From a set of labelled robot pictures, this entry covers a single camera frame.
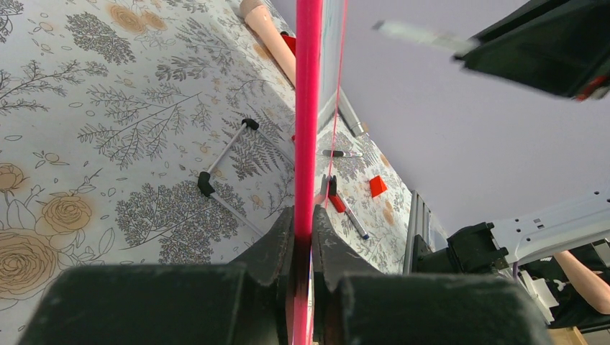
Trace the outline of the pink framed whiteboard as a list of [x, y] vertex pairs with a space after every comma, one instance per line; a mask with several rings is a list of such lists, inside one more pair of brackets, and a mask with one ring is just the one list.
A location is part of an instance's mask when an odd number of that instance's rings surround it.
[[293, 344], [310, 344], [309, 273], [317, 188], [317, 136], [337, 103], [347, 1], [296, 2]]

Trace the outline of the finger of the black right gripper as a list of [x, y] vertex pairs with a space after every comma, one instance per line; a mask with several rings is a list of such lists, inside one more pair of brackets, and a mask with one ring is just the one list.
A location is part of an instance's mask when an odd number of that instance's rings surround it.
[[609, 2], [528, 1], [473, 37], [454, 60], [576, 101], [609, 93]]

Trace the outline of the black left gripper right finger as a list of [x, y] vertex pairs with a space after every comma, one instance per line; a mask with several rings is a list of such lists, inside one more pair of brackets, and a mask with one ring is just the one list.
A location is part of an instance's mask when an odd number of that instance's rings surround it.
[[551, 344], [538, 308], [492, 275], [387, 275], [334, 230], [312, 230], [313, 339], [320, 344]]

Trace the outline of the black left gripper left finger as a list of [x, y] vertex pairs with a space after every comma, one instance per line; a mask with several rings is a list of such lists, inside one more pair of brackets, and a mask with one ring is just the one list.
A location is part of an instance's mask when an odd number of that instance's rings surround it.
[[293, 209], [227, 264], [66, 270], [21, 344], [290, 344]]

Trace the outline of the person forearm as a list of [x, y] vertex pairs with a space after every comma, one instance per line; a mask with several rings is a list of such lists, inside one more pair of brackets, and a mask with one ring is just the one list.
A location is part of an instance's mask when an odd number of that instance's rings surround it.
[[608, 315], [609, 284], [569, 251], [558, 252], [553, 258], [578, 294], [597, 312]]

